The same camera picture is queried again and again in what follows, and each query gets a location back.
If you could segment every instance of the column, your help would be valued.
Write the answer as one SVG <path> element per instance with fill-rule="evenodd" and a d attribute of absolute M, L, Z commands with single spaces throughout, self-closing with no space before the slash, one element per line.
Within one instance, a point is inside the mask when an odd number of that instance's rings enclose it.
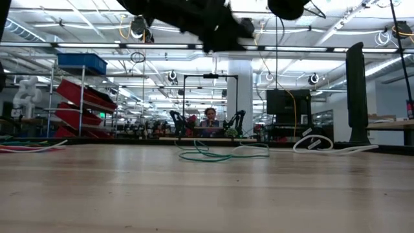
<path fill-rule="evenodd" d="M 228 74 L 239 75 L 239 91 L 236 97 L 235 78 L 227 79 L 227 119 L 230 120 L 236 113 L 236 98 L 238 99 L 237 110 L 245 110 L 243 120 L 243 131 L 248 132 L 246 136 L 253 134 L 253 68 L 251 60 L 229 60 Z"/>

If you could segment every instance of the ceiling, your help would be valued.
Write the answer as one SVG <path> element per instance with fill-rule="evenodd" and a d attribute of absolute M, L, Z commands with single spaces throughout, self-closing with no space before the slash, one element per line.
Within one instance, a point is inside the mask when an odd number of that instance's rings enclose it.
<path fill-rule="evenodd" d="M 348 16 L 353 9 L 360 6 L 361 0 L 314 0 L 313 2 L 326 14 L 326 19 L 305 13 L 296 21 L 284 21 L 284 29 L 281 22 L 276 21 L 276 18 L 266 10 L 265 0 L 231 0 L 230 4 L 236 18 L 252 18 L 257 30 L 258 45 L 274 46 L 278 39 L 279 46 L 345 48 L 362 41 L 364 47 L 396 48 L 396 39 L 389 35 L 391 30 L 380 35 L 386 27 L 390 29 L 393 25 L 390 7 L 381 8 L 375 0 L 372 0 L 371 2 L 375 4 Z M 398 20 L 407 21 L 410 26 L 414 24 L 414 12 L 411 6 L 411 1 L 403 0 L 398 1 L 395 7 Z M 306 7 L 316 11 L 310 3 Z M 128 25 L 133 16 L 116 0 L 13 0 L 9 19 L 50 42 L 58 38 L 59 41 L 66 43 L 138 43 L 135 38 L 127 36 Z M 335 25 L 337 30 L 327 35 L 329 29 Z M 177 28 L 157 20 L 151 31 L 155 43 L 200 43 L 197 37 L 189 33 L 180 34 Z M 9 30 L 5 30 L 2 40 L 27 42 L 21 35 Z M 253 40 L 243 40 L 241 43 L 254 45 Z M 414 42 L 404 39 L 403 46 L 413 48 Z M 109 81 L 126 86 L 125 91 L 128 94 L 122 97 L 122 101 L 126 102 L 124 109 L 142 109 L 142 106 L 137 107 L 135 104 L 134 97 L 137 97 L 146 103 L 144 109 L 152 109 L 156 112 L 152 115 L 159 115 L 160 118 L 165 116 L 164 110 L 179 110 L 182 105 L 178 101 L 182 98 L 178 95 L 178 89 L 157 88 L 161 85 L 171 86 L 168 75 L 172 70 L 177 73 L 177 80 L 181 86 L 184 74 L 207 72 L 226 74 L 229 60 L 249 59 L 253 71 L 257 74 L 252 76 L 252 78 L 256 77 L 253 87 L 275 88 L 274 79 L 267 76 L 269 71 L 263 64 L 262 56 L 272 74 L 275 74 L 276 67 L 278 68 L 278 82 L 283 87 L 291 89 L 327 89 L 329 83 L 337 82 L 345 74 L 344 54 L 279 52 L 276 59 L 275 52 L 257 51 L 214 54 L 203 54 L 200 50 L 160 49 L 67 49 L 66 51 L 95 52 L 103 57 L 108 62 L 107 72 L 114 75 Z M 135 64 L 130 60 L 131 53 L 138 51 L 146 54 L 145 64 Z M 25 59 L 16 57 L 16 54 L 20 54 Z M 365 61 L 367 64 L 373 64 L 390 58 L 390 54 L 366 54 Z M 52 67 L 56 57 L 47 50 L 0 47 L 0 59 L 11 72 L 24 70 L 44 73 L 50 72 L 47 67 Z M 323 85 L 315 87 L 308 84 L 307 78 L 314 73 L 324 77 L 321 81 Z M 144 74 L 147 78 L 132 77 L 133 74 Z M 222 112 L 222 118 L 225 117 L 225 104 L 211 100 L 222 98 L 222 90 L 226 87 L 224 78 L 216 81 L 192 78 L 187 80 L 186 85 L 210 87 L 210 89 L 191 90 L 191 92 L 188 90 L 186 97 L 194 99 L 189 101 L 191 104 L 189 108 L 201 110 L 213 106 Z M 332 93 L 323 92 L 315 99 L 323 101 L 328 94 Z M 265 93 L 262 90 L 254 91 L 256 116 L 263 112 L 261 98 L 265 99 Z M 129 116 L 137 116 L 140 113 L 138 110 L 134 112 L 135 114 L 131 111 L 127 113 Z"/>

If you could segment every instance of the storage rack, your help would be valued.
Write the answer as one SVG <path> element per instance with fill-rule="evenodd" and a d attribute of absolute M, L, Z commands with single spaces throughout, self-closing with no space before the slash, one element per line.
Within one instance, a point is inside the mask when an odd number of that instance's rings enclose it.
<path fill-rule="evenodd" d="M 81 85 L 80 86 L 76 85 L 75 83 L 71 83 L 67 80 L 62 80 L 62 82 L 61 82 L 61 84 L 64 83 L 65 85 L 69 85 L 72 88 L 80 89 L 80 98 L 77 101 L 77 100 L 73 99 L 74 98 L 73 95 L 69 94 L 70 97 L 68 97 L 68 95 L 64 96 L 60 93 L 62 95 L 62 97 L 66 98 L 66 99 L 71 98 L 72 100 L 74 100 L 74 103 L 76 105 L 69 105 L 69 104 L 66 104 L 66 103 L 61 103 L 59 108 L 51 108 L 52 107 L 52 95 L 53 95 L 53 91 L 54 91 L 53 90 L 53 81 L 54 81 L 54 77 L 55 77 L 55 74 L 56 74 L 56 70 L 58 68 L 57 63 L 55 62 L 54 66 L 52 68 L 51 75 L 50 75 L 49 108 L 45 109 L 46 111 L 48 111 L 48 121 L 47 121 L 47 137 L 48 138 L 50 137 L 50 119 L 51 119 L 52 112 L 55 112 L 56 115 L 60 115 L 60 118 L 63 118 L 62 122 L 64 122 L 66 125 L 70 126 L 73 130 L 78 130 L 78 136 L 79 137 L 82 136 L 82 130 L 83 129 L 87 130 L 86 131 L 87 135 L 92 135 L 94 137 L 99 137 L 99 135 L 101 135 L 101 136 L 103 135 L 102 134 L 103 128 L 101 128 L 99 126 L 96 126 L 96 125 L 83 124 L 83 121 L 84 121 L 83 117 L 85 116 L 85 114 L 87 114 L 87 113 L 84 112 L 84 107 L 85 106 L 87 106 L 88 108 L 93 109 L 93 110 L 104 112 L 105 113 L 105 118 L 106 118 L 106 114 L 115 113 L 114 117 L 117 120 L 117 118 L 118 118 L 118 108 L 117 108 L 116 104 L 113 104 L 111 107 L 108 107 L 108 106 L 102 105 L 101 104 L 102 101 L 99 102 L 99 103 L 95 103 L 95 102 L 91 101 L 91 97 L 92 98 L 94 97 L 91 93 L 89 93 L 90 95 L 88 95 L 87 100 L 85 99 L 85 77 L 87 75 L 90 76 L 90 75 L 93 75 L 93 74 L 96 74 L 96 76 L 102 77 L 103 74 L 106 74 L 106 63 L 105 63 L 104 69 L 96 70 L 96 69 L 93 69 L 94 64 L 92 64 L 92 69 L 90 67 L 88 67 L 87 66 L 88 62 L 86 62 L 86 65 L 85 64 L 83 64 L 83 65 L 80 65 L 80 64 L 61 65 L 60 64 L 59 65 L 59 67 L 62 70 L 66 71 L 70 74 L 77 75 L 79 73 L 79 71 L 81 71 L 80 73 L 81 73 L 82 79 L 81 79 Z M 116 98 L 118 98 L 119 86 L 117 86 L 117 85 L 113 85 L 113 86 L 116 87 Z M 67 119 L 70 120 L 71 118 L 65 117 L 64 112 L 66 112 L 66 111 L 68 111 L 68 112 L 78 112 L 79 113 L 79 121 L 78 122 L 73 121 L 73 122 L 69 123 Z"/>

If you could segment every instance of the green cable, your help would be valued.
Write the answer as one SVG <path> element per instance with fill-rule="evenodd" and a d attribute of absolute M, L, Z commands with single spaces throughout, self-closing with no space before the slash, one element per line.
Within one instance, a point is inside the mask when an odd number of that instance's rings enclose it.
<path fill-rule="evenodd" d="M 270 149 L 268 147 L 267 144 L 263 144 L 263 143 L 254 143 L 254 144 L 249 144 L 249 145 L 244 145 L 242 143 L 240 143 L 241 146 L 244 147 L 256 147 L 258 148 L 259 146 L 261 146 L 261 149 L 263 147 L 263 149 L 266 149 L 267 154 L 266 155 L 235 155 L 233 153 L 227 154 L 227 155 L 222 155 L 222 154 L 218 154 L 218 153 L 212 153 L 209 152 L 210 148 L 205 145 L 204 143 L 194 140 L 194 148 L 189 149 L 189 148 L 183 148 L 179 145 L 177 145 L 177 142 L 175 141 L 174 144 L 183 152 L 181 152 L 179 154 L 179 157 L 187 160 L 187 161 L 193 161 L 193 162 L 221 162 L 221 161 L 226 161 L 228 159 L 231 158 L 239 158 L 239 159 L 253 159 L 253 158 L 269 158 L 270 155 Z M 199 158 L 194 158 L 194 157 L 187 157 L 185 155 L 204 155 L 206 157 L 209 158 L 213 158 L 213 159 L 199 159 Z"/>

